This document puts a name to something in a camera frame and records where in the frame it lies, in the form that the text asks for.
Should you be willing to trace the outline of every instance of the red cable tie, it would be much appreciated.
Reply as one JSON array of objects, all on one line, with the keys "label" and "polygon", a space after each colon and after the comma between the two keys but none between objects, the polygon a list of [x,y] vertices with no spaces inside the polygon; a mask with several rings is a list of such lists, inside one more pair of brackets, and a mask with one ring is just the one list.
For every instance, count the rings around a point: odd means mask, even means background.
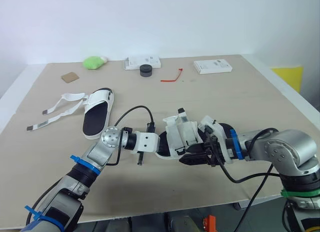
[{"label": "red cable tie", "polygon": [[175,82],[176,80],[178,80],[178,78],[180,77],[180,75],[181,75],[181,73],[182,73],[182,71],[183,71],[183,68],[179,68],[179,74],[178,74],[178,76],[177,76],[177,78],[176,79],[174,79],[174,80],[160,80],[161,82]]}]

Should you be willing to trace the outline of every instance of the white box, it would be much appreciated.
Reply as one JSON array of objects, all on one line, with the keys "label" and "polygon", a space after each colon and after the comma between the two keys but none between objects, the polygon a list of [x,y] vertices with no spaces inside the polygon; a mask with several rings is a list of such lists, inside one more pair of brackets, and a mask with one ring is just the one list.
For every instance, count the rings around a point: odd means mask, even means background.
[{"label": "white box", "polygon": [[199,74],[231,72],[232,67],[225,59],[194,61]]},{"label": "white box", "polygon": [[149,64],[152,68],[160,68],[161,62],[158,56],[141,56],[141,57],[128,57],[124,61],[124,69],[126,70],[136,70],[139,69],[141,65]]}]

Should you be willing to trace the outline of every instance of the orange object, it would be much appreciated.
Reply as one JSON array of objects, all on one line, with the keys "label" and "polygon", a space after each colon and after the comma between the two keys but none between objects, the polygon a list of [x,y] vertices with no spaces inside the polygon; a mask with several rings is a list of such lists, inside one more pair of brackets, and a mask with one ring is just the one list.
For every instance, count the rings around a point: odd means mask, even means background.
[{"label": "orange object", "polygon": [[216,217],[209,215],[207,218],[203,219],[204,230],[207,232],[216,232]]},{"label": "orange object", "polygon": [[175,82],[176,80],[178,80],[178,78],[180,77],[180,74],[181,74],[181,72],[182,72],[182,70],[183,70],[183,68],[179,68],[179,74],[178,74],[178,76],[177,76],[177,78],[176,79],[174,79],[174,80],[160,80],[161,82]]}]

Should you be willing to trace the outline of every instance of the white sandal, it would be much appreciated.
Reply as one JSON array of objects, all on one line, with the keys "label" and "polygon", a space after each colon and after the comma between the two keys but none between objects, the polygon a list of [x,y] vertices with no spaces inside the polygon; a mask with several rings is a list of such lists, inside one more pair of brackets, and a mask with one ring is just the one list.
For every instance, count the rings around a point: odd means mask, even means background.
[{"label": "white sandal", "polygon": [[65,103],[65,101],[80,101],[72,108],[67,109],[63,113],[60,113],[59,115],[50,118],[45,122],[28,126],[26,130],[33,131],[38,128],[42,128],[52,122],[57,121],[63,116],[71,115],[78,108],[84,106],[85,119],[83,121],[83,134],[87,139],[98,139],[100,138],[102,131],[108,126],[114,99],[114,93],[110,88],[101,88],[90,95],[85,93],[62,94],[60,100],[52,108],[46,109],[42,112],[43,115],[52,113],[57,109],[58,105]]}]

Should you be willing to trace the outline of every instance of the blue cable tie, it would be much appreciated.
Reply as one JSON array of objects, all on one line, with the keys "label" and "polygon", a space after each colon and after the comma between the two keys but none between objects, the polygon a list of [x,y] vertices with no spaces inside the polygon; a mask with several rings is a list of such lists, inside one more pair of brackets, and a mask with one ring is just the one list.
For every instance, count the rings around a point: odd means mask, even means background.
[{"label": "blue cable tie", "polygon": [[28,210],[30,213],[34,214],[33,219],[37,220],[40,216],[41,216],[41,212],[37,212],[35,211],[33,208],[31,208],[30,206],[26,205],[24,207],[26,210]]},{"label": "blue cable tie", "polygon": [[234,129],[230,129],[230,133],[231,133],[231,137],[232,137],[232,140],[233,140],[233,145],[234,145],[234,148],[235,148],[235,153],[237,154],[238,159],[239,159],[239,160],[242,160],[244,157],[243,157],[243,155],[242,155],[242,152],[241,152],[241,149],[240,149],[240,146],[239,146],[237,133],[236,133],[236,131],[235,131]]},{"label": "blue cable tie", "polygon": [[100,170],[98,170],[96,167],[94,167],[92,164],[88,163],[87,161],[82,160],[81,158],[71,155],[70,157],[74,162],[82,164],[83,166],[91,169],[93,172],[95,172],[97,175],[101,173]]},{"label": "blue cable tie", "polygon": [[48,216],[42,216],[42,212],[37,212],[35,211],[33,208],[31,208],[30,206],[26,205],[25,208],[32,214],[34,214],[33,219],[36,220],[46,220],[48,222],[53,223],[54,225],[56,225],[61,232],[65,231],[64,226],[62,225],[62,223],[60,223],[58,220],[48,217]]}]

